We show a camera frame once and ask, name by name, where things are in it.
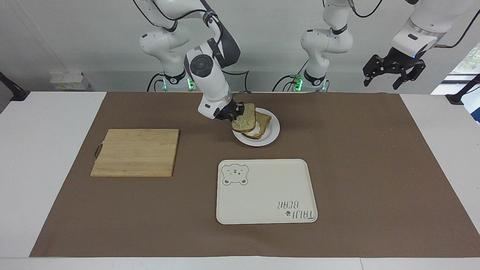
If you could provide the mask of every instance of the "bear drawing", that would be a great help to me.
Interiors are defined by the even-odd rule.
[[[240,183],[246,185],[248,183],[247,174],[248,167],[246,165],[231,164],[222,167],[224,185],[230,185],[231,183]]]

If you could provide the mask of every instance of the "wooden cutting board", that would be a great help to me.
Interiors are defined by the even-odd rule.
[[[109,129],[92,177],[171,177],[178,129]]]

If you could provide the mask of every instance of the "bread slice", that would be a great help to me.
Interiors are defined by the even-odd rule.
[[[256,112],[256,119],[257,123],[260,126],[260,131],[257,134],[251,134],[251,133],[243,133],[245,137],[248,137],[250,139],[258,140],[262,138],[262,136],[265,134],[265,131],[267,130],[267,126],[270,123],[270,120],[272,117],[270,115],[266,115],[263,113]]]
[[[232,121],[232,129],[236,132],[250,132],[255,128],[255,103],[245,103],[243,115]]]

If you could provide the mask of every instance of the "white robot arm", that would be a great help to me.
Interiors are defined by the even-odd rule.
[[[322,87],[330,64],[324,53],[346,53],[352,47],[353,37],[347,29],[349,12],[348,0],[327,0],[323,19],[330,29],[310,29],[303,33],[300,43],[309,56],[301,75],[303,87],[313,91]]]
[[[240,49],[205,0],[156,0],[162,13],[172,18],[197,18],[212,30],[214,38],[187,52],[184,66],[203,92],[198,111],[210,119],[235,120],[243,114],[243,103],[233,100],[222,68],[235,64]]]
[[[152,17],[152,24],[162,26],[162,29],[143,35],[140,43],[147,54],[157,57],[163,63],[169,87],[188,73],[204,94],[198,108],[202,115],[210,119],[231,121],[242,115],[243,103],[233,101],[230,87],[222,73],[222,68],[238,61],[240,49],[206,1],[146,1],[150,4],[148,15]],[[202,19],[215,37],[188,51],[185,58],[180,60],[180,56],[171,49],[189,41],[188,31],[178,23],[183,18]],[[174,25],[164,27],[168,25],[165,20],[170,25],[174,22]]]
[[[156,8],[153,0],[144,0],[146,17],[157,30],[147,32],[140,38],[142,50],[156,57],[163,65],[166,89],[192,89],[183,66],[183,56],[172,50],[190,41],[190,33],[185,25],[165,18]]]
[[[373,55],[363,67],[364,85],[385,73],[400,74],[396,90],[407,81],[415,81],[425,69],[421,57],[450,30],[455,19],[469,10],[475,0],[406,0],[415,11],[393,38],[388,55]]]

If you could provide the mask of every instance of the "white table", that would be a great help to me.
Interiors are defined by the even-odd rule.
[[[32,92],[0,114],[0,269],[480,269],[480,258],[28,258],[104,97]],[[480,125],[443,96],[401,97],[480,232]]]

